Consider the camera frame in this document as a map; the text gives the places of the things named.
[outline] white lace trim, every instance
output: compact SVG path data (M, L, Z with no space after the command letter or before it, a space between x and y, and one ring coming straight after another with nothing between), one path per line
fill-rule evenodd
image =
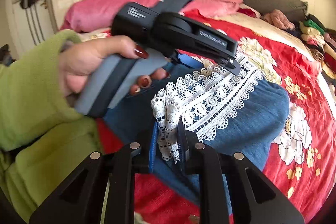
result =
M236 60L241 65L238 76L214 64L179 77L154 96L151 105L160 129L157 143L164 160L179 160L176 130L181 116L185 128L196 132L202 142L213 140L216 130L225 129L228 118L236 117L237 109L243 108L243 100L249 98L263 75L243 53L237 52Z

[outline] pink blanket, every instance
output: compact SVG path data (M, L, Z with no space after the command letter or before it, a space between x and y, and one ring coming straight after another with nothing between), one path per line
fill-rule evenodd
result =
M159 0L82 0L74 3L67 11L61 30L92 32L111 26L120 8L127 2L137 2L153 7ZM181 12L197 9L205 17L224 16L236 13L243 0L194 0Z

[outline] green sweater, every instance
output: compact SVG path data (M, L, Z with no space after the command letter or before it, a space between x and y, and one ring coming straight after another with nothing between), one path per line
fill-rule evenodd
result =
M61 31L9 68L0 66L0 187L26 222L83 159L101 151L94 120L69 107L58 86L66 41L80 42ZM32 142L15 159L7 153Z

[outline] blue denim fabric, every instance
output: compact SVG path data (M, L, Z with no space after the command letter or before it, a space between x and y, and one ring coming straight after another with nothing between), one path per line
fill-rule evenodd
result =
M168 82L175 82L178 77L194 71L184 65L172 64L168 64L165 69L171 73L169 79L154 80L149 89L142 90L137 96L125 97L118 106L109 109L105 115L105 122L122 142L132 142L139 132L148 129L153 115L150 101L160 89L165 88ZM242 152L262 170L268 157L270 143L279 134L288 116L289 98L287 92L279 85L262 80L250 93L250 98L243 102L244 107L237 110L237 117L228 119L227 128L217 130L216 138L204 143L227 155ZM172 160L162 160L159 151L155 158L153 173L181 196L199 204L197 175L183 175ZM224 186L231 213L225 180Z

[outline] metal screw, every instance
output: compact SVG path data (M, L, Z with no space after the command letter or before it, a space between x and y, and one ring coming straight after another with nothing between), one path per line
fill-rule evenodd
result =
M196 143L195 148L198 149L198 150L202 150L202 149L205 148L205 145L204 145L204 143Z
M236 160L242 160L244 158L244 155L240 152L237 152L233 155Z
M134 142L134 143L131 143L129 147L132 149L138 149L140 147L140 144L137 142Z
M93 160L97 160L100 158L100 153L99 152L93 152L90 155L90 158L92 158Z

